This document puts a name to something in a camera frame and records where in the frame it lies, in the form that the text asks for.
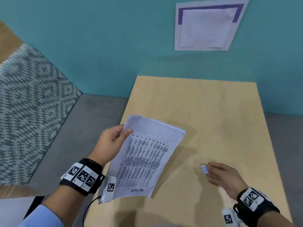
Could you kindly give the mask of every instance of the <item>light blue sleeve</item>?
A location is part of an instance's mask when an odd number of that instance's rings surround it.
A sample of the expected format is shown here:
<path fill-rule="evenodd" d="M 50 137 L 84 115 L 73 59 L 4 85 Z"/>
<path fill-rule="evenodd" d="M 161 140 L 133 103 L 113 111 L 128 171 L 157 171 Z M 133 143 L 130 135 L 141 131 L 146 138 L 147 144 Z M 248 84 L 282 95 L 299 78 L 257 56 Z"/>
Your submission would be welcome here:
<path fill-rule="evenodd" d="M 64 227 L 61 220 L 47 207 L 39 205 L 19 227 Z"/>

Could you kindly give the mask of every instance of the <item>hand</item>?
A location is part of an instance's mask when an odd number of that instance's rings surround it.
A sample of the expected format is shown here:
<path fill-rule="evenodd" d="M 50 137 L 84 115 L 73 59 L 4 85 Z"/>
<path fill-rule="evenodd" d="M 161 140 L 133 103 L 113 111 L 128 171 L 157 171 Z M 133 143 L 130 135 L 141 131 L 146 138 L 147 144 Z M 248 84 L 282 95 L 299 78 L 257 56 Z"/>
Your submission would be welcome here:
<path fill-rule="evenodd" d="M 102 131 L 93 152 L 88 158 L 94 160 L 102 167 L 104 167 L 106 163 L 113 160 L 120 151 L 121 146 L 126 138 L 132 132 L 132 129 L 127 129 L 120 134 L 123 126 L 124 125 L 118 125 Z"/>
<path fill-rule="evenodd" d="M 209 172 L 206 174 L 207 180 L 225 189 L 232 199 L 237 200 L 239 193 L 248 188 L 248 185 L 235 168 L 222 163 L 209 162 L 208 165 L 210 167 L 207 168 Z"/>

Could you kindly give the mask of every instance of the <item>patterned cushion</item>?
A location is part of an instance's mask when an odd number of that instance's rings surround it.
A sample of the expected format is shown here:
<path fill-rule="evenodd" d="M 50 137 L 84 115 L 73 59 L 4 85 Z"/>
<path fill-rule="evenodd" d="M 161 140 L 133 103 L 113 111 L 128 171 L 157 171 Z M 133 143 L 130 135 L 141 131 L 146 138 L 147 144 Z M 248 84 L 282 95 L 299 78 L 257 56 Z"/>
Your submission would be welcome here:
<path fill-rule="evenodd" d="M 27 44 L 0 65 L 0 185 L 29 182 L 80 95 Z"/>

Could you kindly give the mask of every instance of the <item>person's left hand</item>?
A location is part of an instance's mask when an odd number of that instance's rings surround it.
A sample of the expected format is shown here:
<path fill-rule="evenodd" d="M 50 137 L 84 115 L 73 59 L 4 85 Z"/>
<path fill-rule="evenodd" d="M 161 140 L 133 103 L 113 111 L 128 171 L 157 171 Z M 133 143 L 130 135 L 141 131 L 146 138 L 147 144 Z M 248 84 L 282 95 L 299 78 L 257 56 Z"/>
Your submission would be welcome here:
<path fill-rule="evenodd" d="M 93 152 L 88 158 L 94 160 L 102 167 L 113 160 L 120 151 L 123 142 L 132 132 L 132 129 L 127 129 L 120 134 L 123 127 L 124 125 L 118 125 L 102 131 Z"/>

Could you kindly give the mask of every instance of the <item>wrist strap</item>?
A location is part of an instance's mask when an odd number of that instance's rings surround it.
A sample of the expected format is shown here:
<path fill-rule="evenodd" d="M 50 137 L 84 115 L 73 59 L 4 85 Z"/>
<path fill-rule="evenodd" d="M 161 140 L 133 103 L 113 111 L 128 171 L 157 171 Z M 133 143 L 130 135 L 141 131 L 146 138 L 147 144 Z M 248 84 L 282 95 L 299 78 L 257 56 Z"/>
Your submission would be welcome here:
<path fill-rule="evenodd" d="M 74 163 L 61 177 L 60 185 L 69 186 L 84 196 L 96 193 L 104 180 L 102 166 L 91 159 Z"/>
<path fill-rule="evenodd" d="M 248 227 L 256 227 L 259 218 L 267 212 L 276 211 L 280 213 L 279 209 L 265 194 L 254 188 L 241 191 L 237 197 L 237 202 L 233 209 L 238 218 Z"/>

